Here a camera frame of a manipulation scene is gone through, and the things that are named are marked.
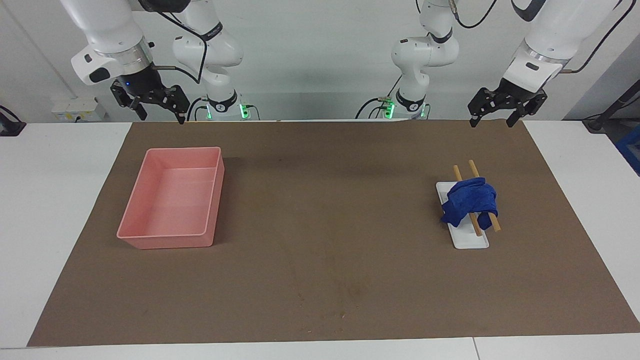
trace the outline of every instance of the chopstick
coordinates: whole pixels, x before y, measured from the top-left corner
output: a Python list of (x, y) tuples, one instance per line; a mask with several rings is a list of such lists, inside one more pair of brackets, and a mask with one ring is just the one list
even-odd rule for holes
[[(480, 173), (478, 173), (478, 168), (476, 167), (476, 163), (474, 163), (473, 160), (469, 160), (469, 166), (471, 167), (471, 172), (474, 173), (474, 177), (480, 177)], [(491, 219), (491, 225), (493, 225), (493, 230), (496, 233), (502, 230), (502, 228), (500, 227), (500, 224), (498, 223), (498, 217), (496, 217), (494, 213), (489, 213), (489, 219)]]
[[(456, 180), (462, 181), (462, 175), (460, 174), (460, 168), (457, 165), (453, 165), (453, 172), (456, 174)], [(482, 230), (480, 230), (480, 225), (478, 224), (478, 219), (476, 217), (476, 213), (469, 213), (469, 217), (471, 218), (471, 224), (474, 225), (474, 230), (476, 231), (476, 236), (482, 236)]]

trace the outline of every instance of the cable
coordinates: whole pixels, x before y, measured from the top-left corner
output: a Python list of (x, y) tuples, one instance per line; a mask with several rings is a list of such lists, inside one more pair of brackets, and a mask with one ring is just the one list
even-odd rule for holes
[(182, 21), (180, 21), (180, 19), (178, 19), (174, 13), (169, 13), (169, 14), (171, 14), (171, 17), (173, 17), (177, 22), (182, 24)]
[[(620, 106), (620, 109), (618, 109), (618, 111), (620, 111), (620, 110), (622, 110), (622, 109), (626, 108), (627, 106), (630, 106), (631, 104), (633, 104), (634, 102), (636, 102), (636, 101), (638, 101), (638, 100), (640, 100), (640, 96), (638, 96), (638, 97), (636, 97), (635, 99), (633, 99), (633, 100), (629, 101), (628, 103), (624, 104), (623, 106)], [(582, 120), (589, 120), (589, 119), (592, 119), (592, 118), (594, 118), (594, 117), (599, 117), (599, 116), (600, 116), (600, 115), (602, 115), (602, 114), (604, 114), (604, 113), (599, 113), (599, 114), (594, 114), (594, 115), (591, 115), (591, 116), (587, 116), (586, 118), (584, 118), (584, 119), (582, 119)]]
[[(398, 80), (396, 80), (396, 83), (394, 83), (394, 86), (391, 86), (391, 90), (389, 90), (389, 93), (387, 94), (387, 97), (391, 96), (391, 93), (394, 92), (394, 89), (396, 88), (396, 86), (398, 85), (398, 83), (400, 82), (400, 79), (402, 79), (402, 75), (400, 75), (398, 77)], [(377, 114), (376, 114), (376, 119), (380, 116), (380, 109), (378, 110)]]
[(429, 120), (429, 115), (431, 114), (431, 104), (427, 104), (427, 105), (425, 105), (425, 107), (426, 106), (429, 106), (429, 111), (427, 111), (427, 117), (426, 117), (425, 120)]
[(487, 9), (486, 13), (484, 13), (484, 16), (482, 16), (482, 19), (480, 19), (480, 21), (478, 21), (473, 25), (465, 25), (462, 23), (462, 21), (460, 21), (460, 16), (458, 15), (458, 9), (455, 7), (455, 3), (453, 4), (453, 6), (451, 6), (451, 11), (453, 12), (453, 17), (456, 18), (456, 21), (458, 21), (458, 24), (460, 24), (460, 26), (462, 26), (465, 29), (473, 29), (484, 22), (486, 17), (489, 16), (489, 13), (491, 13), (491, 10), (493, 10), (493, 7), (495, 6), (495, 3), (497, 1), (498, 0), (493, 0), (493, 2), (491, 3), (491, 6), (489, 6), (489, 9)]
[(362, 112), (362, 110), (364, 110), (364, 108), (366, 108), (366, 107), (367, 107), (367, 105), (369, 105), (369, 104), (370, 104), (370, 103), (372, 103), (372, 102), (376, 102), (376, 101), (380, 101), (380, 99), (379, 99), (379, 98), (377, 98), (377, 97), (374, 97), (373, 99), (369, 99), (369, 100), (367, 100), (367, 102), (365, 102), (365, 103), (360, 107), (360, 109), (358, 110), (358, 113), (356, 114), (356, 117), (355, 117), (355, 118), (357, 119), (358, 117), (360, 117), (360, 113)]
[(170, 18), (169, 16), (167, 16), (167, 14), (162, 13), (162, 12), (156, 12), (158, 13), (160, 16), (164, 17), (165, 19), (167, 19), (168, 21), (170, 21), (171, 23), (173, 23), (174, 25), (178, 26), (179, 28), (183, 29), (184, 31), (187, 31), (188, 33), (198, 37), (200, 40), (202, 40), (202, 43), (204, 44), (204, 50), (202, 51), (202, 61), (200, 62), (200, 70), (198, 71), (198, 78), (196, 80), (196, 84), (200, 84), (200, 80), (202, 79), (202, 71), (204, 70), (204, 62), (205, 59), (207, 58), (207, 48), (209, 47), (207, 45), (207, 42), (204, 40), (204, 38), (202, 37), (202, 35), (198, 34), (197, 32), (187, 28), (185, 25), (183, 25), (183, 23), (173, 20), (172, 18)]
[(177, 66), (166, 66), (166, 65), (158, 65), (158, 66), (154, 66), (154, 69), (156, 70), (175, 70), (175, 71), (179, 71), (187, 76), (189, 76), (193, 81), (196, 82), (196, 84), (199, 84), (200, 82), (198, 81), (198, 79), (196, 79), (196, 77), (194, 75), (192, 75), (190, 72), (181, 69)]
[(371, 119), (371, 115), (373, 115), (373, 112), (378, 110), (378, 113), (380, 113), (380, 110), (384, 110), (386, 109), (386, 107), (384, 106), (378, 106), (377, 108), (373, 108), (373, 110), (371, 110), (371, 112), (369, 113), (369, 117), (367, 119)]
[(4, 110), (7, 114), (13, 116), (15, 118), (15, 120), (18, 120), (18, 122), (24, 122), (24, 121), (20, 120), (20, 118), (18, 118), (18, 116), (16, 116), (16, 114), (14, 114), (13, 111), (5, 108), (4, 106), (0, 105), (0, 109)]
[(197, 104), (199, 101), (206, 101), (206, 99), (204, 99), (204, 98), (202, 98), (202, 97), (199, 97), (199, 98), (195, 99), (195, 100), (191, 103), (191, 105), (189, 105), (189, 111), (187, 112), (187, 121), (189, 121), (189, 119), (191, 118), (191, 112), (193, 111), (193, 107), (194, 107), (194, 106), (196, 106), (196, 104)]
[(595, 49), (593, 49), (593, 52), (591, 52), (591, 55), (589, 55), (589, 57), (582, 64), (581, 67), (579, 67), (577, 70), (562, 70), (560, 72), (560, 74), (577, 74), (580, 71), (582, 71), (589, 64), (589, 62), (594, 57), (594, 55), (598, 52), (598, 50), (600, 49), (600, 46), (602, 46), (602, 44), (604, 44), (605, 40), (607, 40), (609, 35), (611, 35), (611, 33), (618, 27), (618, 25), (620, 25), (620, 23), (625, 19), (625, 17), (627, 17), (627, 15), (631, 12), (631, 10), (633, 10), (635, 5), (636, 5), (636, 0), (631, 0), (631, 4), (629, 5), (629, 8), (625, 11), (624, 14), (622, 14), (622, 16), (618, 19), (618, 21), (616, 21), (616, 23), (613, 24), (613, 26), (611, 26), (611, 29), (609, 29), (609, 31), (607, 31), (607, 33), (600, 40), (598, 45), (596, 45)]
[(254, 108), (256, 114), (258, 114), (258, 120), (262, 120), (262, 119), (260, 119), (260, 110), (258, 110), (258, 107), (256, 105), (247, 104), (244, 107), (247, 108), (247, 109)]
[(207, 109), (206, 106), (198, 106), (198, 108), (196, 109), (196, 111), (193, 113), (193, 121), (198, 121), (198, 110), (200, 109)]

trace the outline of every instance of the wall socket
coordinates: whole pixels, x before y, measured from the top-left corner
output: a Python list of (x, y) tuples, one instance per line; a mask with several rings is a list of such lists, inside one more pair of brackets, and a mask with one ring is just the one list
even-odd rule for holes
[(51, 112), (60, 122), (98, 122), (104, 121), (107, 115), (94, 97), (56, 101)]

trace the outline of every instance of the brown mat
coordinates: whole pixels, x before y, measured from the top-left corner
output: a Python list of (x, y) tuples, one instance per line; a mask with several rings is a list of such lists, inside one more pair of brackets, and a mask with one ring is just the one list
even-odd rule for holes
[[(212, 145), (213, 247), (116, 238), (147, 149)], [(456, 250), (435, 183), (471, 158), (504, 230)], [(29, 346), (612, 332), (640, 325), (522, 124), (138, 123)]]

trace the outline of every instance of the pink plastic tray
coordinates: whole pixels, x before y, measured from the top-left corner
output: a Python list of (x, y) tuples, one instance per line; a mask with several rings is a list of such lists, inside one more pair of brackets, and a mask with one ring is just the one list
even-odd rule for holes
[(219, 147), (149, 149), (118, 238), (138, 249), (211, 246), (224, 173)]

